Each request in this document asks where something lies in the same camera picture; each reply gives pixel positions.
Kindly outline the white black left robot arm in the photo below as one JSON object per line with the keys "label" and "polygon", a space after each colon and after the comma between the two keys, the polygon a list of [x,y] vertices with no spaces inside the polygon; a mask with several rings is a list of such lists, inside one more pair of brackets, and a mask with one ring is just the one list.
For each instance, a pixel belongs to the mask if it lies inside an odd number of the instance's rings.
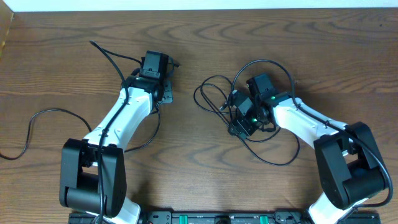
{"label": "white black left robot arm", "polygon": [[172,57],[147,51],[139,68],[121,85],[118,100],[83,139],[68,139],[62,148],[59,201],[87,212],[98,222],[137,223],[138,204],[127,197],[124,152],[144,118],[171,101]]}

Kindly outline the black cable blue connector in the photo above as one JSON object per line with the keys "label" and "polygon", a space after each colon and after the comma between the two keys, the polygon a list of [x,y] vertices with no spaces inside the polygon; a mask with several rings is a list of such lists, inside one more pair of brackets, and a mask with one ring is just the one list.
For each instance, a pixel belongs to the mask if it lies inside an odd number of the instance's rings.
{"label": "black cable blue connector", "polygon": [[[208,77],[207,79],[205,79],[199,86],[197,86],[197,87],[195,88],[195,90],[194,90],[194,92],[193,92],[193,100],[194,100],[195,104],[196,104],[199,108],[201,108],[202,110],[217,115],[217,116],[219,117],[219,119],[220,119],[220,120],[226,125],[226,127],[228,128],[228,127],[230,126],[230,124],[232,123],[232,119],[233,119],[233,113],[232,113],[231,107],[227,105],[226,107],[227,107],[228,111],[227,111],[227,112],[223,112],[223,109],[218,108],[218,107],[210,100],[210,98],[206,95],[206,93],[205,93],[204,90],[203,90],[203,87],[204,87],[204,86],[210,86],[210,87],[212,87],[212,88],[215,88],[216,90],[218,90],[218,91],[221,93],[221,95],[222,95],[223,98],[226,100],[226,102],[228,101],[228,97],[227,97],[226,93],[225,93],[220,87],[218,87],[218,86],[215,85],[215,84],[208,83],[208,81],[211,80],[211,79],[213,79],[213,78],[222,78],[222,79],[225,79],[225,80],[229,83],[229,85],[232,86],[232,81],[231,81],[229,78],[227,78],[226,76],[224,76],[224,75],[213,75],[213,76],[210,76],[210,77]],[[210,109],[205,108],[204,106],[202,106],[202,105],[198,102],[198,100],[197,100],[197,91],[200,91],[201,97],[204,99],[204,101],[205,101],[206,104],[210,107]],[[280,130],[281,130],[281,128],[278,128],[278,129],[276,129],[276,130],[274,131],[274,134],[272,134],[271,137],[268,137],[268,138],[263,139],[263,140],[258,140],[258,141],[254,141],[254,140],[251,140],[251,139],[248,139],[248,138],[243,139],[243,138],[239,137],[237,134],[232,134],[232,136],[233,136],[233,137],[237,137],[237,138],[241,141],[241,143],[243,144],[243,146],[244,146],[256,159],[258,159],[259,161],[261,161],[261,162],[263,162],[263,163],[265,163],[265,164],[267,164],[267,165],[271,165],[271,166],[285,167],[285,166],[288,166],[288,165],[290,165],[291,163],[293,163],[293,161],[296,160],[296,158],[298,157],[298,155],[299,155],[299,153],[300,153],[300,150],[301,150],[300,141],[299,141],[299,138],[298,138],[298,136],[297,136],[296,134],[293,134],[293,136],[294,136],[294,138],[295,138],[295,140],[296,140],[296,143],[297,143],[296,152],[295,152],[295,154],[293,155],[293,157],[291,158],[291,160],[289,160],[288,162],[282,163],[282,164],[270,162],[270,161],[267,161],[267,160],[261,158],[260,156],[258,156],[258,155],[249,147],[249,145],[248,145],[247,142],[246,142],[246,140],[248,140],[249,142],[256,142],[256,143],[266,142],[266,141],[268,141],[268,140],[271,140],[271,139],[274,138],[275,136],[277,136],[277,135],[279,134]]]}

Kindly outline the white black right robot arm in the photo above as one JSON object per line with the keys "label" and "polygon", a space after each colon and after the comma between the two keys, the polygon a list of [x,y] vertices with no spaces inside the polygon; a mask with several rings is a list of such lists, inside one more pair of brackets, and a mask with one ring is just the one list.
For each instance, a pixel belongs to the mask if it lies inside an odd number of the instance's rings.
{"label": "white black right robot arm", "polygon": [[383,190],[393,191],[373,134],[362,122],[348,125],[308,107],[292,92],[280,93],[266,74],[232,89],[227,106],[238,110],[229,131],[244,139],[264,124],[286,129],[315,151],[323,193],[307,210],[312,223],[339,223]]}

